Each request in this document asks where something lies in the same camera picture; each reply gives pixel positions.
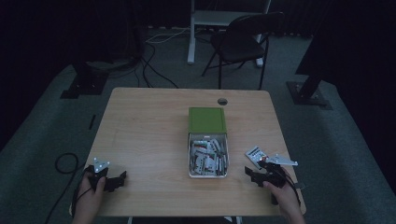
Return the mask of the black slanted stand with base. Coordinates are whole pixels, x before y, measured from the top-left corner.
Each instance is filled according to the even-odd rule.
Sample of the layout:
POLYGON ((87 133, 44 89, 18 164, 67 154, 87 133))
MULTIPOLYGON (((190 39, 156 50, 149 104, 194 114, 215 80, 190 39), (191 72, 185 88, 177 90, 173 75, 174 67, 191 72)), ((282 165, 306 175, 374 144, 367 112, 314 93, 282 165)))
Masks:
POLYGON ((332 110, 320 90, 319 83, 326 75, 326 55, 322 51, 321 38, 314 36, 296 70, 297 75, 307 75, 305 82, 288 81, 290 96, 296 105, 316 105, 324 110, 332 110))

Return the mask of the black folding chair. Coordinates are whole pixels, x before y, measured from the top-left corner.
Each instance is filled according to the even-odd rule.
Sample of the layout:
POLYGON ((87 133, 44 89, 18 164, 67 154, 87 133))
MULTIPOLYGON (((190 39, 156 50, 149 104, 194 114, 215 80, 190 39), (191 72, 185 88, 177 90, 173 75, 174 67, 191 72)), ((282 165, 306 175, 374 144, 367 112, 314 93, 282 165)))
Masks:
POLYGON ((271 12, 260 15, 246 15, 233 20, 224 32, 210 37, 214 49, 205 70, 218 69, 219 89, 222 85, 222 67, 239 63, 241 68, 246 62, 263 59, 258 90, 262 88, 266 61, 269 51, 269 37, 281 27, 285 15, 283 12, 271 12))

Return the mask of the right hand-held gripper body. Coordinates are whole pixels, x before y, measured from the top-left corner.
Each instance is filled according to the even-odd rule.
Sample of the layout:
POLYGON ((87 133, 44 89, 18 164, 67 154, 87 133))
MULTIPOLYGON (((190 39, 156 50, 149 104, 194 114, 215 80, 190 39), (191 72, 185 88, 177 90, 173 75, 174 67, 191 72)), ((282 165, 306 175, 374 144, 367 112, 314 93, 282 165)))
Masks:
POLYGON ((279 154, 275 156, 261 157, 258 161, 261 168, 264 168, 267 175, 267 181, 272 183, 278 188, 283 188, 286 183, 290 183, 290 177, 283 170, 283 165, 297 166, 297 161, 291 161, 290 159, 284 158, 279 154))

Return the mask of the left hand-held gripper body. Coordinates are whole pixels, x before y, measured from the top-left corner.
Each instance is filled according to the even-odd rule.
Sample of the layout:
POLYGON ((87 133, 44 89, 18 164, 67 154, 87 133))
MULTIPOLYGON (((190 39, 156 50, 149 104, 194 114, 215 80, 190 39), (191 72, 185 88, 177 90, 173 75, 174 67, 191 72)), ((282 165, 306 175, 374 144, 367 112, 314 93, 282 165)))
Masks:
POLYGON ((98 158, 94 158, 92 160, 92 164, 90 164, 86 168, 86 172, 88 172, 90 174, 88 179, 89 179, 90 185, 93 189, 96 189, 98 181, 103 176, 107 175, 109 164, 110 164, 109 161, 102 161, 102 160, 99 160, 98 158))

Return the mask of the person's left hand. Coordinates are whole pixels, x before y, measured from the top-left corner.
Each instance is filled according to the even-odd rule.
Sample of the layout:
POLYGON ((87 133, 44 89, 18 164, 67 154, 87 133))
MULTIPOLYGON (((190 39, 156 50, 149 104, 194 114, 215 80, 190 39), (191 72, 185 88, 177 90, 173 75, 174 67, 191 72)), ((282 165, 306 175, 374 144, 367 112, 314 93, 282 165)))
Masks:
POLYGON ((78 200, 75 207, 75 215, 79 214, 98 214, 100 209, 106 179, 102 177, 97 188, 92 189, 89 182, 89 173, 85 173, 78 188, 78 200))

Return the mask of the black stand base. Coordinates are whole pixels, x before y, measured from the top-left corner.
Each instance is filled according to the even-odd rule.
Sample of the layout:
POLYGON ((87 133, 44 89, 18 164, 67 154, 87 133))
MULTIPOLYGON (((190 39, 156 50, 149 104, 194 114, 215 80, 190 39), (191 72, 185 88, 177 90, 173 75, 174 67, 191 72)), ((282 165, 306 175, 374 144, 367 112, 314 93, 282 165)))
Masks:
POLYGON ((72 64, 76 76, 61 94, 61 99, 77 99, 80 95, 101 95, 109 73, 89 66, 85 62, 72 64))

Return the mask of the white desk frame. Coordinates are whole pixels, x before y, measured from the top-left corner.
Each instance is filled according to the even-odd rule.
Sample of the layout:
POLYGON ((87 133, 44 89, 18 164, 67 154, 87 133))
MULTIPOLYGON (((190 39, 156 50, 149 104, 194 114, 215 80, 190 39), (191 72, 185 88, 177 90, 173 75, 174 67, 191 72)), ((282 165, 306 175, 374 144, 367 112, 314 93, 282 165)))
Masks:
POLYGON ((269 10, 272 0, 264 0, 262 9, 259 12, 242 12, 242 11, 217 11, 217 10, 198 10, 195 8, 195 0, 191 0, 190 15, 190 41, 187 57, 187 64, 194 64, 195 60, 195 26, 228 26, 234 19, 245 15, 266 14, 269 10))

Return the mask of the person's right hand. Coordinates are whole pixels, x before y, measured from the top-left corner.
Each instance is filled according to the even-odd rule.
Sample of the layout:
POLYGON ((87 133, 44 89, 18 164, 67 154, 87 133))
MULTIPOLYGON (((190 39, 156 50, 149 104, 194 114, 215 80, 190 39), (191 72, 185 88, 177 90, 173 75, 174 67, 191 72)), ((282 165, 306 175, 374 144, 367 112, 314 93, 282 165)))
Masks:
POLYGON ((289 184, 285 184, 283 188, 278 188, 272 183, 264 181, 263 186, 275 195, 282 216, 284 214, 303 214, 297 196, 289 184))

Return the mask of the white striped packet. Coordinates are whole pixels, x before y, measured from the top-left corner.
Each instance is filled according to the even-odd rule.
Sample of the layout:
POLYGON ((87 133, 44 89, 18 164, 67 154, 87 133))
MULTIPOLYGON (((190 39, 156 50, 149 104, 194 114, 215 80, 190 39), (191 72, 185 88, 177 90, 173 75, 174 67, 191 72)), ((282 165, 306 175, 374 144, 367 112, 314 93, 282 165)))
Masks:
POLYGON ((247 151, 245 155, 259 170, 262 168, 259 162, 266 161, 267 158, 267 155, 258 146, 247 151))

